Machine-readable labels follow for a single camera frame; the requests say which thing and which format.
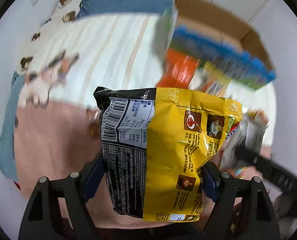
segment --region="brown square icon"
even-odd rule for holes
[[[224,120],[224,116],[208,114],[206,124],[207,135],[215,139],[221,139]]]
[[[186,215],[185,218],[184,218],[184,221],[194,220],[197,217],[198,216],[195,216],[195,215]]]
[[[202,132],[201,120],[201,113],[186,110],[184,115],[184,129],[192,132]]]
[[[192,191],[196,178],[179,175],[176,187],[186,191]]]

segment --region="barcode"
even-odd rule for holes
[[[111,104],[103,114],[102,140],[117,142],[116,128],[123,117],[127,102],[127,100],[115,100],[111,98]]]

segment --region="white wall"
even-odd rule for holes
[[[10,93],[10,83],[22,46],[53,13],[58,0],[16,0],[0,20],[0,133],[4,110]],[[0,222],[11,239],[18,230],[26,207],[12,181],[0,172]]]
[[[277,72],[274,160],[297,174],[297,18],[283,0],[271,0],[253,25]]]

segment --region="yellow snack package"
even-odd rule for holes
[[[114,210],[148,221],[197,221],[198,169],[220,149],[242,105],[199,91],[98,87],[106,181]]]

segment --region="bed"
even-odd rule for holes
[[[0,139],[0,169],[19,184],[25,198],[40,177],[64,178],[80,170],[100,149],[100,140],[87,132],[86,118],[87,109],[97,109],[93,97],[97,86],[111,90],[154,87],[164,73],[169,30],[162,12],[172,0],[136,0],[135,4],[142,1],[145,7],[131,7],[135,0],[118,0],[120,8],[105,8],[103,0],[85,1],[90,3],[59,0],[50,20],[32,33],[18,59]],[[101,9],[90,10],[94,4]],[[66,69],[59,60],[65,60]],[[50,65],[61,67],[62,76],[54,78],[50,68],[45,68]],[[43,75],[49,75],[47,95],[44,87],[32,86]],[[189,88],[196,89],[201,82],[202,74],[196,72]],[[276,118],[273,84],[253,92],[231,82],[225,97],[241,102],[244,111],[261,108],[268,115],[263,150],[269,152]],[[99,199],[107,200],[106,204],[99,204]],[[99,228],[164,225],[117,215],[105,180],[87,205]],[[68,217],[63,201],[61,210]]]

